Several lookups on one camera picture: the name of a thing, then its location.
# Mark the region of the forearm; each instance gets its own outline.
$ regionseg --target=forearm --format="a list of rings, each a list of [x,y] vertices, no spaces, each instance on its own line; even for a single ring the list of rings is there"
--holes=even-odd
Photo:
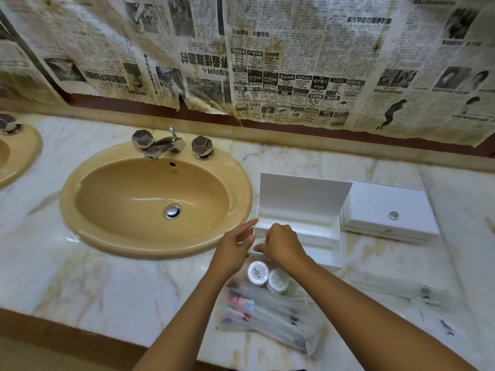
[[[200,351],[215,301],[225,280],[207,271],[134,371],[187,371]]]
[[[442,343],[309,257],[288,268],[367,371],[475,370]]]

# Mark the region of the jar lid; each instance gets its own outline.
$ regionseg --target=jar lid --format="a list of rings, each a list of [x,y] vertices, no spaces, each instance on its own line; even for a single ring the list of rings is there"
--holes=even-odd
[[[268,275],[268,290],[280,294],[287,290],[289,284],[288,274],[280,268],[274,269]]]
[[[252,262],[247,269],[247,277],[256,286],[262,286],[267,280],[270,270],[268,266],[259,260]]]

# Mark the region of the oval sink basin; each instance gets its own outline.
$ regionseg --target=oval sink basin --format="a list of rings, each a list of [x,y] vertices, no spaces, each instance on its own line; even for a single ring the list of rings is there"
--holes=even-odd
[[[30,168],[42,147],[41,135],[31,125],[22,124],[22,130],[12,135],[0,131],[0,189]]]
[[[134,258],[187,256],[246,221],[251,183],[229,154],[199,160],[187,146],[150,162],[132,143],[105,149],[69,176],[65,222],[84,242]]]

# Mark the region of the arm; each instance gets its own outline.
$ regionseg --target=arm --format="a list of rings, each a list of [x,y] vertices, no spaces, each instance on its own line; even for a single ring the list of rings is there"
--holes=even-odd
[[[193,369],[218,294],[226,281],[243,266],[254,242],[252,227],[257,222],[255,218],[228,231],[220,239],[207,273],[134,371]]]
[[[320,267],[289,225],[255,246],[314,299],[366,371],[476,371],[434,337]]]

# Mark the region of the brown wall trim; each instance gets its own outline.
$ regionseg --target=brown wall trim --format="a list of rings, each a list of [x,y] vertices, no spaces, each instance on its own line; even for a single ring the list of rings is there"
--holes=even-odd
[[[134,113],[146,116],[168,117],[190,121],[208,122],[213,124],[225,124],[239,126],[239,122],[246,128],[283,131],[310,136],[328,137],[345,140],[355,140],[368,143],[386,144],[409,148],[419,148],[432,151],[451,152],[462,155],[492,156],[495,155],[495,134],[487,138],[478,147],[463,146],[457,144],[439,143],[420,138],[399,139],[384,137],[368,132],[349,130],[329,130],[313,128],[304,125],[272,124],[269,122],[256,122],[251,120],[237,120],[232,116],[212,115],[199,111],[191,111],[181,99],[181,108],[176,111],[173,108],[141,103],[138,101],[111,99],[100,96],[68,94],[61,91],[62,97],[71,106],[101,109],[107,111]]]

